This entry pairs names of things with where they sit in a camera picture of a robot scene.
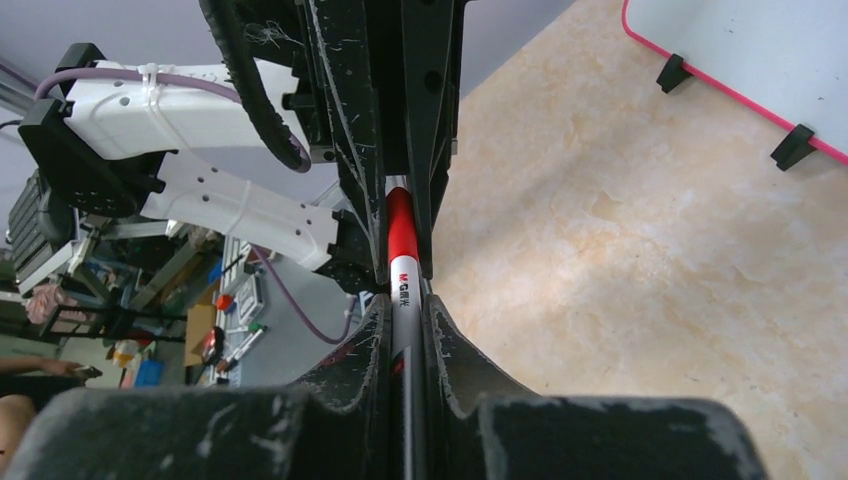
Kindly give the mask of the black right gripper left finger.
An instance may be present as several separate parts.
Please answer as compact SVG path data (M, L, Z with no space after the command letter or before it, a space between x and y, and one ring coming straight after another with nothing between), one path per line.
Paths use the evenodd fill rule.
M39 413L10 479L384 479L391 303L298 380L257 388L78 388Z

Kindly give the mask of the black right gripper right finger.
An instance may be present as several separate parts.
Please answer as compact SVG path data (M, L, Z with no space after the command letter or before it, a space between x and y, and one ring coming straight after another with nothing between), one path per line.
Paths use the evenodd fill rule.
M764 479L748 429L699 398L531 391L424 302L435 479Z

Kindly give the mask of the pink framed whiteboard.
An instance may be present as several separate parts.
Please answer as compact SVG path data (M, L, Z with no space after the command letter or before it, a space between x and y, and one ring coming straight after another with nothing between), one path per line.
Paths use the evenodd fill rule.
M846 2L626 1L621 23L786 135L807 126L815 151L846 162Z

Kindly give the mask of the red white marker pen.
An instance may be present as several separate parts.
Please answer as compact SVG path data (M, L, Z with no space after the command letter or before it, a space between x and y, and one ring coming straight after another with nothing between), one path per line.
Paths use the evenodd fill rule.
M422 306L412 195L406 188L395 186L387 195L387 206L392 308L392 472L398 479L425 479Z

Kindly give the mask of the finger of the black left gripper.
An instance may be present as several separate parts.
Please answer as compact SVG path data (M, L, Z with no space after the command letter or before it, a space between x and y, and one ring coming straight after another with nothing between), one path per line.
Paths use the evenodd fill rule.
M462 1L402 1L406 140L423 275L433 277L433 227L446 188L450 136L455 132L454 48L461 44Z
M307 1L307 29L323 76L332 146L369 240L375 280L389 281L388 220L380 112L373 86L364 1Z

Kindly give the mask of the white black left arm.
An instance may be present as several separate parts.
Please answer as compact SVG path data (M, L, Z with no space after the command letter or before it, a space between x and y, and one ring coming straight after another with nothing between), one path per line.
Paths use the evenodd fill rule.
M66 52L18 132L54 196L102 217L174 220L279 252L346 292L398 256L433 276L458 132L462 1L203 1L212 65ZM285 197L200 156L262 147L335 165L347 211Z

